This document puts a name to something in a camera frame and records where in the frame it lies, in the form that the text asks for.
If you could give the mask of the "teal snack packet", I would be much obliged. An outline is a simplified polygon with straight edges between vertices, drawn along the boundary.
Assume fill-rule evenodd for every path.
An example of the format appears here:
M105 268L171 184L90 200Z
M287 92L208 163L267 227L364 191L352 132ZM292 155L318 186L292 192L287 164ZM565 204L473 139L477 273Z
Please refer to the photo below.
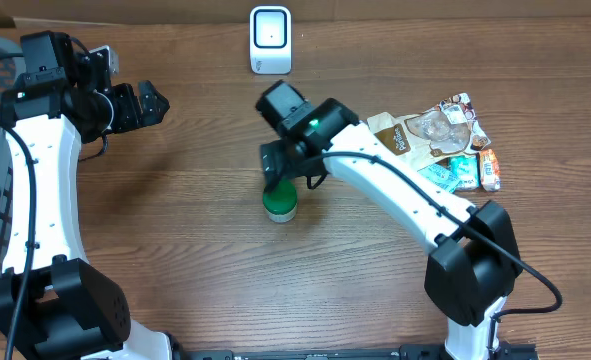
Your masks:
M453 193L461 183L461 180L453 172L437 163L420 169L418 173L450 193Z

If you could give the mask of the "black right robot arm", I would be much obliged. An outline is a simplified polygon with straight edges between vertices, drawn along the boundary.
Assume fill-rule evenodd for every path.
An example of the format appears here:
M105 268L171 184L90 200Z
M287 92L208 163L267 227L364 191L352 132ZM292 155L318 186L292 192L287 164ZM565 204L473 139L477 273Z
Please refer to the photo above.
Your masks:
M516 279L539 280L555 301L537 313L558 310L558 288L523 262L512 222L498 203L477 207L440 189L400 161L341 102L311 104L279 80L262 93L256 110L278 140L260 147L266 181L274 192L286 179L304 177L309 189L332 176L361 191L422 246L427 256L424 289L447 318L441 344L402 344L396 349L326 352L328 359L535 359L532 344L498 337Z

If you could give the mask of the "teal tissue pack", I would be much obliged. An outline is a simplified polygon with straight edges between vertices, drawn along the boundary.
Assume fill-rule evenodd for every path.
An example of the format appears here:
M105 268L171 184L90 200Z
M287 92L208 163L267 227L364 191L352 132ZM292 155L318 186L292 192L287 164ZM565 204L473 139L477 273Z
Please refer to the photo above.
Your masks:
M478 160L476 156L455 156L448 161L450 171L459 180L458 191L476 190L480 186Z

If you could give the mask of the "green lid white jar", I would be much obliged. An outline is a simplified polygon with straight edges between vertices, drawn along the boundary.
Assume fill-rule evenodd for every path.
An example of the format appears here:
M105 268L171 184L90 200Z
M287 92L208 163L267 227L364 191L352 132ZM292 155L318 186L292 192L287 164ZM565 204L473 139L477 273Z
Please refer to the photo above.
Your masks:
M263 193L262 203L271 221L286 223L297 213L296 187L289 180L281 180L271 192Z

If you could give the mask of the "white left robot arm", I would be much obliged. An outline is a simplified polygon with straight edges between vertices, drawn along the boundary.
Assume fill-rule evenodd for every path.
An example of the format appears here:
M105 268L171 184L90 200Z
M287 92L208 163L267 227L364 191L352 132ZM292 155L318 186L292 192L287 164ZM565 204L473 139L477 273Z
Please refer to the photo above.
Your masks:
M27 359L181 359L170 334L135 321L120 286L92 267L79 229L81 148L159 124L168 100L149 81L113 84L118 60L62 32L20 40L25 70L3 92L12 158L10 243L0 276L5 353Z

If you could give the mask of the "beige brown snack pouch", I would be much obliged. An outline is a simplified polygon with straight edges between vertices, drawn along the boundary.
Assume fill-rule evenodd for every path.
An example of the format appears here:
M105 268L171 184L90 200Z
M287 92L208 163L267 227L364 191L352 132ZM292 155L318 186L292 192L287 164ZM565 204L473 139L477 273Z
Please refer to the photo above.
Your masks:
M370 131L414 170L455 156L474 156L491 144L471 98L459 93L422 113L394 117L388 112L366 119Z

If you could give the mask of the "orange snack packet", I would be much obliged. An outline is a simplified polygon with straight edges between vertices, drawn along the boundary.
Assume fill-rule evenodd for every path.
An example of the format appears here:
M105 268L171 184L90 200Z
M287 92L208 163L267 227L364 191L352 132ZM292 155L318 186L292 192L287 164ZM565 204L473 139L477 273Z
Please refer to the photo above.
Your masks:
M499 161L492 149L486 149L479 153L480 184L489 192L501 189Z

